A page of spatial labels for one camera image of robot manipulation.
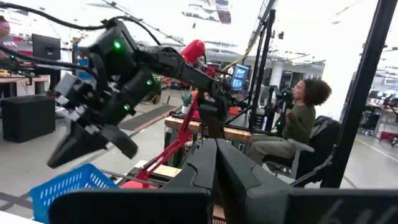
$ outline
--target black chair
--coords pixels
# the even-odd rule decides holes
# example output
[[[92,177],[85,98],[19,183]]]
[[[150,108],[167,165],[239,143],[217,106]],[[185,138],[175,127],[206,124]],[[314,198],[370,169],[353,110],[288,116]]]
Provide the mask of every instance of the black chair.
[[[268,155],[262,161],[275,175],[298,179],[326,161],[336,143],[340,128],[339,122],[319,116],[315,120],[309,145],[288,139],[297,147],[294,159]],[[322,178],[315,177],[312,182],[321,181]]]

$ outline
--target blue plastic basket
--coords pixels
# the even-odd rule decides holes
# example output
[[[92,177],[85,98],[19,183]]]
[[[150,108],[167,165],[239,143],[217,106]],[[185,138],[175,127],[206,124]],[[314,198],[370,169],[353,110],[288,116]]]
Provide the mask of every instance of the blue plastic basket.
[[[109,189],[118,186],[93,164],[85,164],[56,176],[52,180],[30,190],[33,201],[34,220],[48,223],[47,211],[59,196],[76,189]]]

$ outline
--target black box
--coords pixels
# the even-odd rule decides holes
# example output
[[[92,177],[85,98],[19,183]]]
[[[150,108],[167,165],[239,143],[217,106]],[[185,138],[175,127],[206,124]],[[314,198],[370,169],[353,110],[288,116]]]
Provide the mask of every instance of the black box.
[[[15,97],[1,101],[3,138],[26,142],[55,131],[55,101],[45,96]]]

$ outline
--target gray floor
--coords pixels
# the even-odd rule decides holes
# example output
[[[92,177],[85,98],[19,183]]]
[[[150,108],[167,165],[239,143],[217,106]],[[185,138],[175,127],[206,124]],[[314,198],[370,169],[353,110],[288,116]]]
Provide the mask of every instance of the gray floor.
[[[140,105],[136,110],[138,113],[153,110],[156,106],[166,103],[168,94],[171,94],[170,105],[181,105],[180,93],[167,90],[164,91],[160,104]],[[112,149],[108,152],[99,152],[95,157],[92,157],[94,155],[85,156],[55,170],[48,168],[46,161],[64,134],[64,126],[58,127],[52,134],[20,144],[0,140],[0,164],[2,167],[0,170],[0,192],[20,197],[32,187],[48,181],[55,175],[67,172],[90,158],[90,160],[95,158],[92,163],[100,169],[125,173],[137,161],[152,159],[163,150],[164,129],[164,120],[161,120],[133,136],[132,139],[139,146],[139,153],[133,160],[127,159],[117,149]],[[377,139],[372,137],[357,136],[341,187],[398,188],[397,170],[398,147],[391,147],[386,142],[379,143]],[[0,207],[4,204],[5,202],[0,200]],[[7,212],[23,217],[32,216],[31,210],[18,205],[13,206]]]

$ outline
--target gray pants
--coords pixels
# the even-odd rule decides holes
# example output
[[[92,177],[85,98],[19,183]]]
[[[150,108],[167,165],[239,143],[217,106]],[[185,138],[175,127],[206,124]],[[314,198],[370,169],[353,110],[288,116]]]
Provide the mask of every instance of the gray pants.
[[[243,153],[261,166],[266,155],[294,159],[296,148],[284,138],[253,134]]]

